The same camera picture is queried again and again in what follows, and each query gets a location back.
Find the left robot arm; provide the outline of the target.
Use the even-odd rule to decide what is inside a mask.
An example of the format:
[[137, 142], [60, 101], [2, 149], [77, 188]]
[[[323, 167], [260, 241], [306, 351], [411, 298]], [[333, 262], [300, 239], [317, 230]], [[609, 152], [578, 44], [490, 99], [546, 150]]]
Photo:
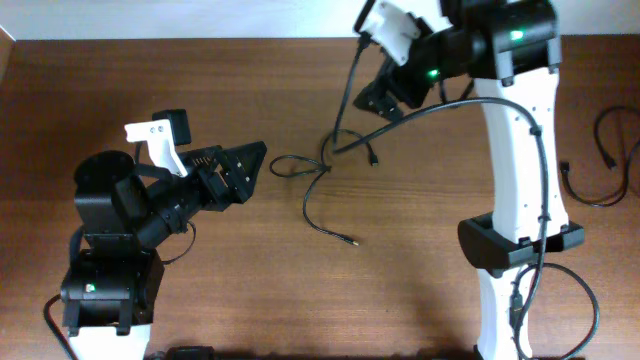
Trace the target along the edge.
[[82, 224], [59, 295], [67, 330], [60, 341], [72, 359], [144, 357], [168, 264], [158, 247], [192, 229], [198, 212], [248, 201], [267, 153], [262, 141], [179, 152], [191, 142], [183, 109], [156, 112], [124, 131], [127, 142], [147, 148], [150, 163], [103, 151], [74, 173]]

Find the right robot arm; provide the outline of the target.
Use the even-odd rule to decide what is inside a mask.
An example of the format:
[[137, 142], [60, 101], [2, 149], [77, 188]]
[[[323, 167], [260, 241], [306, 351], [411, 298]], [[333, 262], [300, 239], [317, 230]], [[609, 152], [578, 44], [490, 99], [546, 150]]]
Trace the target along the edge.
[[478, 359], [526, 359], [528, 308], [549, 252], [581, 244], [555, 169], [554, 106], [562, 61], [548, 1], [445, 1], [450, 27], [432, 29], [389, 1], [369, 1], [354, 29], [385, 61], [355, 99], [389, 127], [429, 113], [433, 88], [466, 75], [463, 104], [481, 106], [494, 180], [492, 212], [460, 222], [458, 239], [480, 284]]

